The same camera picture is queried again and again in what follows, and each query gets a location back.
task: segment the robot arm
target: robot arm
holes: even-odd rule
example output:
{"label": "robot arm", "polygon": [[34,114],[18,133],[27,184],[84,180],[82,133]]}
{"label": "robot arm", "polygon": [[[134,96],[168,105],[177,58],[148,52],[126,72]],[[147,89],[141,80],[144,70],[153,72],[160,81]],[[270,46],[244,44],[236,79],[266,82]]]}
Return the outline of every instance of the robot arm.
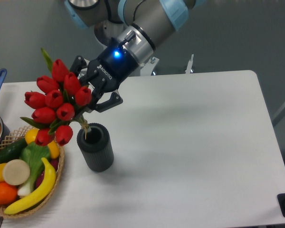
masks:
{"label": "robot arm", "polygon": [[[203,0],[66,0],[67,9],[73,9],[81,22],[91,26],[102,20],[124,23],[128,27],[94,60],[87,65],[78,56],[71,71],[79,74],[82,85],[94,87],[88,108],[103,112],[122,103],[116,90],[119,85],[145,62],[154,51],[188,19],[192,9]],[[111,98],[98,104],[104,93]]]}

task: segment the ribbed cylinder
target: ribbed cylinder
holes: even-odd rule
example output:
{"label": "ribbed cylinder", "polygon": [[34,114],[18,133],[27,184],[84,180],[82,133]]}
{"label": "ribbed cylinder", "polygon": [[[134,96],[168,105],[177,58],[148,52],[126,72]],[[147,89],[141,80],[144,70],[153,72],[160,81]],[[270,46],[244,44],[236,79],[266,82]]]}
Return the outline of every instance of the ribbed cylinder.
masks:
{"label": "ribbed cylinder", "polygon": [[114,154],[108,130],[98,123],[90,123],[91,131],[80,130],[77,144],[88,167],[95,172],[107,170],[114,161]]}

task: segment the woven basket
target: woven basket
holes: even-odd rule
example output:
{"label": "woven basket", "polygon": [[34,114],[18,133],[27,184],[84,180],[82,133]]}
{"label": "woven basket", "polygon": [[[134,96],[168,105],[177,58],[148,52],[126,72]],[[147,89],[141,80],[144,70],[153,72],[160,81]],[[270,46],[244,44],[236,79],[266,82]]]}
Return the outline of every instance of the woven basket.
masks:
{"label": "woven basket", "polygon": [[[32,126],[25,126],[23,128],[19,128],[18,130],[14,130],[14,132],[10,133],[8,136],[5,137],[5,139],[2,141],[1,145],[0,145],[0,150],[2,150],[6,145],[20,139],[20,138],[24,138],[25,133],[32,129]],[[60,180],[60,176],[61,176],[61,172],[64,166],[64,160],[65,160],[65,151],[64,151],[64,147],[59,146],[59,150],[60,150],[60,157],[59,157],[59,165],[58,165],[58,170],[57,170],[57,177],[56,177],[56,181],[55,181],[55,185],[52,189],[52,191],[43,199],[43,201],[34,209],[31,210],[25,210],[23,212],[20,212],[18,214],[15,215],[7,215],[4,214],[4,210],[6,207],[1,207],[0,206],[0,216],[4,217],[5,219],[18,219],[18,218],[23,218],[26,217],[28,215],[31,215],[33,213],[35,213],[36,211],[38,211],[40,208],[42,208],[47,201],[49,200],[49,198],[53,195],[55,189],[57,188],[57,185],[59,183]]]}

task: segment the orange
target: orange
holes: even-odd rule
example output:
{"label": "orange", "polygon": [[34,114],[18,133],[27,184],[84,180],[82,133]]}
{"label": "orange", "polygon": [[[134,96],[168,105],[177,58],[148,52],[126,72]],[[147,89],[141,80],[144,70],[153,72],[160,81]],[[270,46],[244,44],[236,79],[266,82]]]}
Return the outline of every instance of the orange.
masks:
{"label": "orange", "polygon": [[0,205],[10,204],[17,198],[17,188],[6,182],[0,183]]}

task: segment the banana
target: banana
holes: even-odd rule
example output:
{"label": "banana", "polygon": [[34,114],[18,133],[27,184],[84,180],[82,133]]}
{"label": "banana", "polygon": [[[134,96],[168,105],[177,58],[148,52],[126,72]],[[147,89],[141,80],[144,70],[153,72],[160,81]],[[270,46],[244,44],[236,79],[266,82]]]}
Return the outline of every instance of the banana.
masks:
{"label": "banana", "polygon": [[56,180],[56,171],[46,158],[41,159],[45,166],[44,179],[42,183],[28,196],[25,196],[10,204],[4,210],[5,214],[13,215],[34,206],[42,201],[53,189]]}

